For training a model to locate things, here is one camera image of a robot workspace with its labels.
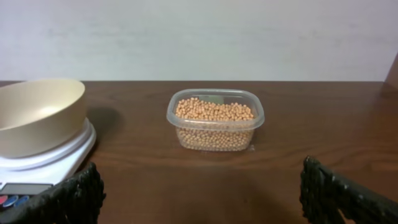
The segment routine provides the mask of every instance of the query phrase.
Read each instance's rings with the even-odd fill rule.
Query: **red button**
[[[7,195],[0,196],[0,205],[2,205],[7,199]]]

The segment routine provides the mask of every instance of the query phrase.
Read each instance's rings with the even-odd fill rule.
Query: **bowl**
[[[70,139],[86,117],[85,86],[69,79],[0,88],[0,157],[38,154]]]
[[[216,113],[228,110],[245,113],[233,117],[228,112],[229,117],[215,118]],[[202,151],[244,150],[265,120],[258,97],[248,91],[226,89],[182,90],[170,100],[166,117],[175,126],[183,147]]]

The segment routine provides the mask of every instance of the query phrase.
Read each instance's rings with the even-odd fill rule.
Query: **brown wooden table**
[[[99,223],[307,223],[307,155],[398,201],[398,91],[383,83],[86,82],[98,133],[90,156],[108,197]],[[166,120],[186,88],[257,95],[266,121],[254,151],[198,152]]]

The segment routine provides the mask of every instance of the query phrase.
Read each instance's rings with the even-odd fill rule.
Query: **bowl rim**
[[[10,85],[6,85],[6,86],[0,87],[0,93],[1,93],[5,89],[13,88],[13,87],[19,86],[19,85],[29,85],[31,83],[41,83],[41,82],[60,82],[60,81],[74,82],[77,85],[80,85],[82,87],[82,89],[81,89],[81,93],[80,93],[79,97],[77,97],[74,101],[72,101],[70,104],[67,104],[65,107],[63,107],[59,111],[51,113],[51,114],[48,114],[47,116],[45,116],[43,118],[35,119],[33,121],[29,121],[29,122],[26,122],[26,123],[23,123],[23,124],[18,124],[18,125],[13,125],[13,126],[7,126],[7,127],[4,127],[4,128],[0,128],[0,133],[2,131],[8,131],[8,130],[11,130],[11,129],[20,128],[20,127],[23,127],[23,126],[30,125],[32,123],[36,123],[36,122],[42,121],[42,120],[47,119],[47,118],[49,118],[51,116],[59,114],[62,111],[65,111],[67,108],[69,108],[71,105],[73,105],[74,103],[76,103],[77,101],[79,101],[83,97],[83,95],[85,94],[85,91],[86,91],[86,86],[81,81],[75,80],[75,79],[72,79],[72,78],[46,78],[46,79],[40,79],[40,80],[22,81],[22,82],[13,83],[13,84],[10,84]]]

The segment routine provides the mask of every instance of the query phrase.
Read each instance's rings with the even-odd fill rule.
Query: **scale button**
[[[7,200],[7,198],[7,195],[0,196],[0,205],[2,205]]]
[[[3,207],[10,207],[12,204],[14,204],[16,201],[18,200],[18,195],[14,195],[12,197],[9,197],[4,203],[3,203]]]
[[[22,205],[24,202],[26,202],[27,200],[29,200],[29,196],[25,195],[23,197],[21,197],[15,204],[14,207],[18,207],[20,205]]]

